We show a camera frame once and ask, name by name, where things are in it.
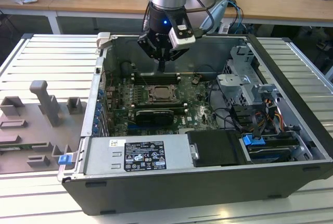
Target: metal slat surface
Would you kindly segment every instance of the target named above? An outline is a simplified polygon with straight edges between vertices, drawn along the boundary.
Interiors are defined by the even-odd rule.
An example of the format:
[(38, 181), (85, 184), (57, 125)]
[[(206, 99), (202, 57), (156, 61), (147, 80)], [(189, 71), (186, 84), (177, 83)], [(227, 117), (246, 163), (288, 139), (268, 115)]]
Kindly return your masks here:
[(50, 34), (34, 34), (33, 38), (97, 38), (97, 35), (50, 35)]
[(41, 53), (41, 54), (94, 54), (95, 48), (25, 48), (23, 53)]
[(307, 95), (302, 94), (302, 99), (306, 103), (320, 103), (320, 102), (333, 102), (333, 95), (330, 93), (322, 94), (322, 95)]
[[(301, 77), (303, 77), (303, 75), (305, 75), (305, 77), (311, 75), (309, 73), (309, 69), (308, 69), (307, 66), (280, 66), (279, 68), (283, 73), (284, 72), (290, 72), (291, 73), (290, 75), (295, 77), (295, 78), (299, 77), (297, 75), (297, 73), (301, 73), (301, 74), (299, 74), (299, 75), (301, 75)], [(262, 66), (259, 66), (259, 70), (260, 71), (265, 71), (265, 69)]]
[(323, 85), (319, 85), (319, 86), (294, 86), (294, 88), (296, 89), (296, 91), (298, 93), (326, 93), (329, 92), (328, 88), (326, 86)]
[(297, 55), (271, 55), (274, 60), (300, 60)]
[(30, 42), (56, 42), (56, 43), (95, 43), (96, 37), (92, 38), (60, 38), (60, 37), (33, 37)]
[(95, 54), (21, 54), (17, 60), (96, 60)]
[(267, 49), (267, 52), (270, 55), (294, 55), (295, 52), (292, 51), (291, 49)]
[(96, 60), (15, 60), (13, 66), (95, 66)]
[(11, 67), (8, 68), (10, 74), (25, 74), (25, 73), (93, 73), (95, 67), (68, 67), (68, 66), (34, 66), (32, 67)]
[(281, 44), (286, 45), (285, 41), (283, 40), (259, 40), (261, 44)]
[(262, 44), (262, 46), (266, 49), (290, 49), (286, 44)]
[(1, 76), (0, 80), (3, 82), (10, 81), (34, 81), (34, 80), (46, 80), (46, 81), (91, 81), (93, 77), (92, 73), (62, 73), (59, 74), (50, 74), (50, 73), (42, 73), (42, 74), (6, 74)]
[(309, 108), (315, 112), (315, 111), (330, 111), (331, 114), (333, 114), (333, 102), (330, 103), (307, 103)]
[(306, 66), (304, 62), (301, 60), (277, 60), (275, 59), (274, 62), (279, 66)]
[(46, 80), (58, 102), (76, 96), (87, 101), (99, 56), (95, 41), (94, 35), (34, 35), (0, 77), (0, 99), (18, 96), (23, 103), (39, 103), (29, 87), (34, 80)]
[[(47, 90), (49, 95), (55, 95), (56, 98), (69, 98), (69, 97), (89, 97), (90, 88), (85, 90)], [(23, 102), (23, 99), (37, 99), (37, 96), (27, 90), (2, 90), (0, 91), (0, 99), (6, 96), (18, 96)]]
[(319, 121), (333, 121), (333, 112), (314, 112)]
[[(259, 66), (259, 70), (261, 71), (262, 75), (264, 78), (269, 78), (270, 75), (263, 70), (261, 66)], [(308, 78), (318, 78), (314, 73), (309, 73), (309, 72), (284, 72), (284, 75), (286, 78), (300, 78), (300, 79), (308, 79)]]
[[(0, 90), (28, 90), (31, 82), (1, 82)], [(48, 90), (89, 89), (91, 81), (48, 81)]]
[[(327, 85), (327, 83), (325, 84), (320, 77), (308, 67), (308, 64), (305, 63), (307, 60), (301, 61), (302, 58), (297, 54), (298, 50), (292, 50), (286, 43), (284, 47), (283, 45), (275, 45), (275, 50), (269, 49), (270, 47), (271, 45), (269, 45), (269, 43), (264, 45), (264, 48), (270, 54), (274, 51), (280, 52), (278, 55), (273, 55), (274, 57), (272, 58), (274, 62), (304, 99), (319, 121), (321, 121), (322, 124), (325, 124), (325, 122), (333, 122), (333, 93), (331, 89), (328, 88), (329, 85)], [(281, 53), (287, 51), (286, 47), (292, 51), (292, 54), (285, 55), (286, 58), (281, 60), (279, 58), (284, 56), (281, 55)], [(267, 82), (272, 83), (272, 80), (265, 72), (264, 68), (259, 67), (259, 70), (262, 72), (264, 78), (267, 79)], [(324, 127), (331, 131), (330, 125), (324, 125)]]
[[(268, 83), (273, 83), (271, 79), (266, 79)], [(323, 82), (317, 78), (315, 79), (296, 79), (290, 78), (289, 82), (291, 85), (299, 85), (299, 86), (311, 86), (311, 85), (324, 85)]]
[(96, 48), (95, 43), (29, 42), (28, 48)]

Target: cable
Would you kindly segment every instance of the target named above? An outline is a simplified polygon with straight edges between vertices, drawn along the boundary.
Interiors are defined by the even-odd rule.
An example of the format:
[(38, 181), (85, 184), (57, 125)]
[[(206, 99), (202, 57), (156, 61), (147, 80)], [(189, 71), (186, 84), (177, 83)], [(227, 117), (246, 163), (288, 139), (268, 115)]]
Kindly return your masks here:
[[(201, 5), (202, 8), (205, 8), (204, 4), (202, 3), (201, 0), (197, 0), (197, 2)], [(213, 29), (214, 25), (215, 25), (215, 21), (214, 18), (212, 16), (212, 14), (210, 13), (210, 11), (208, 9), (206, 9), (206, 13), (208, 14), (210, 20), (211, 20), (211, 25), (208, 29), (204, 30), (204, 34), (206, 34), (207, 32), (209, 32), (211, 29)]]
[(213, 8), (215, 6), (215, 4), (216, 4), (216, 0), (214, 0), (214, 2), (210, 6), (205, 7), (205, 8), (187, 9), (186, 13), (202, 12), (202, 11), (205, 11), (206, 9), (208, 10), (208, 9)]
[(209, 65), (209, 64), (203, 64), (203, 65), (200, 65), (198, 68), (196, 68), (196, 69), (194, 70), (194, 74), (198, 73), (198, 71), (199, 71), (199, 69), (200, 69), (201, 67), (209, 67), (211, 70), (213, 70), (213, 71), (216, 73), (216, 75), (218, 74), (218, 72), (217, 72), (217, 71), (216, 71), (211, 65)]
[(230, 123), (232, 126), (236, 127), (235, 124), (234, 124), (232, 121), (229, 121), (228, 119), (226, 119), (226, 118), (229, 117), (229, 116), (227, 116), (227, 117), (222, 117), (222, 116), (220, 116), (219, 114), (217, 114), (216, 112), (214, 112), (214, 113), (215, 113), (215, 115), (216, 115), (217, 117), (219, 117), (220, 119), (224, 120), (224, 125), (225, 125), (225, 122), (228, 122), (228, 123)]
[(147, 5), (146, 11), (145, 11), (144, 19), (143, 19), (143, 21), (142, 21), (142, 27), (141, 27), (141, 28), (142, 28), (142, 31), (144, 30), (146, 16), (147, 16), (148, 11), (149, 11), (149, 5), (150, 5), (150, 1), (148, 1), (148, 5)]
[(239, 29), (239, 26), (242, 24), (242, 22), (243, 22), (243, 18), (244, 18), (244, 11), (242, 10), (242, 8), (240, 8), (240, 7), (238, 7), (238, 8), (239, 8), (240, 11), (241, 11), (241, 20), (240, 20), (239, 25), (237, 26), (237, 29), (236, 29), (236, 31), (235, 31), (235, 34), (237, 33), (237, 31), (238, 31), (238, 29)]
[(237, 33), (237, 30), (239, 29), (239, 26), (240, 26), (240, 24), (241, 24), (241, 22), (242, 22), (242, 18), (240, 17), (240, 16), (241, 16), (241, 13), (240, 13), (240, 11), (239, 11), (239, 9), (241, 9), (241, 8), (239, 8), (236, 4), (234, 4), (234, 3), (231, 2), (231, 1), (229, 1), (229, 3), (232, 4), (232, 5), (235, 7), (235, 9), (237, 10), (237, 15), (239, 15), (238, 26), (237, 26), (237, 29), (236, 29), (236, 31), (235, 31), (235, 34), (236, 34), (236, 33)]

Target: metal bracket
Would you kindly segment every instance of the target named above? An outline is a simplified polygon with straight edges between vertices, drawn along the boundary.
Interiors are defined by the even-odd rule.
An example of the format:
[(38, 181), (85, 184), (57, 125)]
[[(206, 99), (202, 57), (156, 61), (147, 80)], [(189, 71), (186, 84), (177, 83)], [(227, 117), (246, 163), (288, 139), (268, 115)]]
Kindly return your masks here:
[(254, 85), (251, 90), (254, 96), (254, 102), (262, 102), (261, 93), (272, 93), (277, 91), (278, 89), (274, 84)]

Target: desk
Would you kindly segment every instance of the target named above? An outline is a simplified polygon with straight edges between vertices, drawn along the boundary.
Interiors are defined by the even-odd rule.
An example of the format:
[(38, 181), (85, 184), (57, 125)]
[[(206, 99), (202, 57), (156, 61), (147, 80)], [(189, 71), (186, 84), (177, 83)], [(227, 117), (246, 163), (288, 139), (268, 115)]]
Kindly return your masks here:
[[(57, 17), (143, 18), (148, 0), (39, 0), (35, 4), (14, 4), (0, 0), (7, 14), (40, 15), (49, 19), (53, 33), (60, 34)], [(244, 23), (333, 27), (333, 0), (237, 0), (244, 11)], [(236, 16), (227, 8), (225, 20)]]

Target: blue clip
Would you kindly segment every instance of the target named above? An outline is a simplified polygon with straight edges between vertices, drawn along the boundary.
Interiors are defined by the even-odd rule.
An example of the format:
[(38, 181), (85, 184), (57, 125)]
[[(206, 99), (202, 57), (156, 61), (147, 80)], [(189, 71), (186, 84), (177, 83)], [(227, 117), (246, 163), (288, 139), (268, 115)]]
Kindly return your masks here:
[(243, 138), (245, 146), (248, 145), (265, 145), (265, 140), (261, 137), (260, 139), (254, 139), (252, 134), (247, 134)]
[(58, 164), (59, 165), (72, 165), (73, 155), (60, 155)]

